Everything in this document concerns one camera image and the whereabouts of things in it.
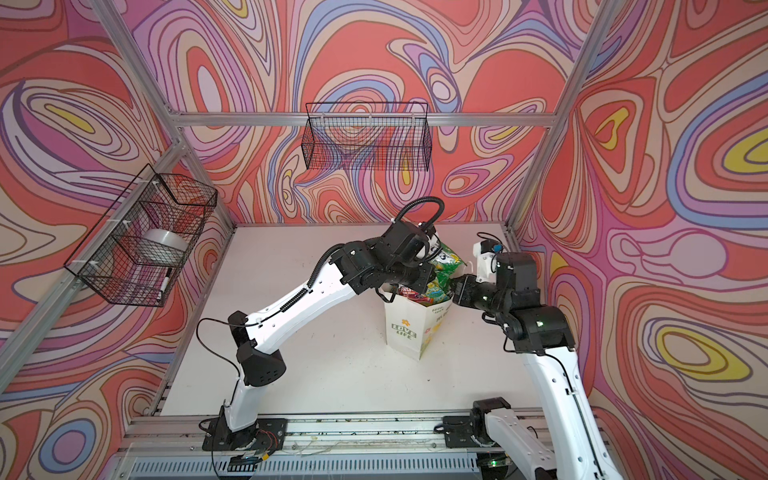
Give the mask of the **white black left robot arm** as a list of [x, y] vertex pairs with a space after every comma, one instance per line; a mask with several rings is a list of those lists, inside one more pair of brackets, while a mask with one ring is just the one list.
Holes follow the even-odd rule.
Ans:
[[434, 276], [429, 257], [441, 250], [439, 239], [420, 234], [409, 240], [381, 236], [336, 244], [323, 254], [310, 278], [283, 298], [251, 314], [230, 314], [227, 326], [237, 347], [232, 365], [238, 377], [231, 399], [207, 427], [203, 449], [256, 449], [260, 435], [269, 441], [268, 450], [281, 449], [277, 434], [257, 420], [266, 387], [287, 370], [280, 346], [327, 310], [368, 290], [385, 284], [426, 288]]

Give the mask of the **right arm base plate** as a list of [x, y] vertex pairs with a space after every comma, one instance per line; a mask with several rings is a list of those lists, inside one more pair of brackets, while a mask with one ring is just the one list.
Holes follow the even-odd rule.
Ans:
[[441, 435], [449, 449], [496, 446], [485, 431], [482, 419], [474, 414], [444, 416], [433, 433]]

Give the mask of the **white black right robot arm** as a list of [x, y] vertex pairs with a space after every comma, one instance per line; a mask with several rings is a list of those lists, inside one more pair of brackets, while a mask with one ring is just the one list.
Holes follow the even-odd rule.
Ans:
[[453, 280], [452, 299], [498, 326], [505, 352], [521, 357], [552, 445], [546, 447], [500, 399], [474, 404], [478, 443], [501, 447], [526, 479], [621, 478], [585, 393], [572, 330], [560, 309], [542, 303], [533, 257], [481, 245], [475, 256], [476, 272]]

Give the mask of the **green candy bag top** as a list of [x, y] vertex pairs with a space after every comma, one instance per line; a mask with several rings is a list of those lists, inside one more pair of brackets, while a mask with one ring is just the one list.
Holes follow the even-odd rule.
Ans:
[[425, 297], [429, 304], [443, 303], [450, 299], [451, 280], [463, 273], [465, 262], [453, 249], [443, 245], [430, 264], [434, 267], [434, 278], [428, 283]]

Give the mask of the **orange fruits candy bag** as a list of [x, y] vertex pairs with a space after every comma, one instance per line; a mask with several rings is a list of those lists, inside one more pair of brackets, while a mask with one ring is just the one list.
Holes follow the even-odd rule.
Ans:
[[400, 286], [397, 290], [397, 294], [404, 297], [406, 300], [422, 306], [431, 306], [433, 304], [433, 299], [431, 297], [420, 294], [405, 286]]

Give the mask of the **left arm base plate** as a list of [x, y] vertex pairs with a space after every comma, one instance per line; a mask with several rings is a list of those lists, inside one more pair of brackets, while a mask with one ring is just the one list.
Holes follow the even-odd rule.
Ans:
[[281, 450], [287, 433], [286, 418], [260, 418], [253, 425], [232, 431], [223, 416], [211, 419], [205, 427], [202, 449], [208, 452], [271, 452]]

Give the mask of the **white floral paper bag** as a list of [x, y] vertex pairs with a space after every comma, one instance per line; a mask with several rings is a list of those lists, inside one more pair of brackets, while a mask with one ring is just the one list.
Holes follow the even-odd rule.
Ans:
[[386, 344], [396, 352], [419, 361], [451, 308], [451, 301], [422, 305], [395, 295], [384, 304]]

